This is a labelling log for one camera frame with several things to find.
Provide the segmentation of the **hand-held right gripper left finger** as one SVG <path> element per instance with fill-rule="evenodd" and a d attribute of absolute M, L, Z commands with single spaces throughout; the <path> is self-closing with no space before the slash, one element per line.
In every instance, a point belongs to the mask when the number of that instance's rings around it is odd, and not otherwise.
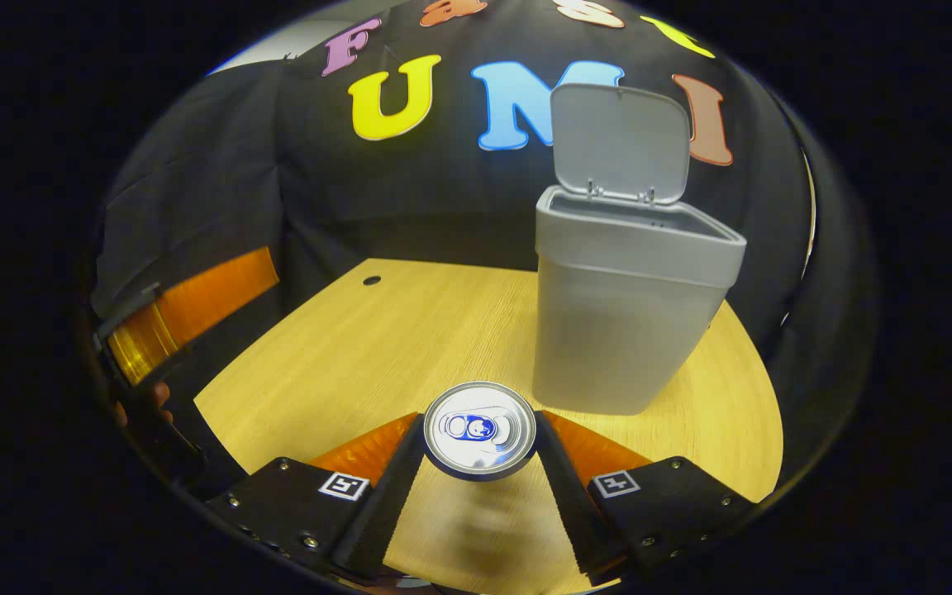
<path fill-rule="evenodd" d="M 401 416 L 314 463 L 276 457 L 205 505 L 307 571 L 378 577 L 421 466 L 423 421 Z"/>

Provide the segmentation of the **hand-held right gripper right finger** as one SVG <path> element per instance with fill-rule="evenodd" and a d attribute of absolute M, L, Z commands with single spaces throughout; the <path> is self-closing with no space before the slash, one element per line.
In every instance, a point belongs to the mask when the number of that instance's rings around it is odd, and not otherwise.
<path fill-rule="evenodd" d="M 534 418 L 541 466 L 588 577 L 649 576 L 706 553 L 757 511 L 687 457 L 654 462 L 558 414 Z"/>

